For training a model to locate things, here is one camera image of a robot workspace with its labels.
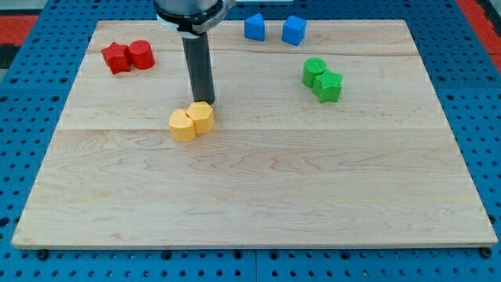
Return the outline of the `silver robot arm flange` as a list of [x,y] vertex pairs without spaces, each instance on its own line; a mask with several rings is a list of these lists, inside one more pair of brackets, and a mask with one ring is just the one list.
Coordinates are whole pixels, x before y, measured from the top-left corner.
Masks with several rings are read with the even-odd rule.
[[157,19],[183,38],[199,38],[224,20],[235,0],[154,0]]

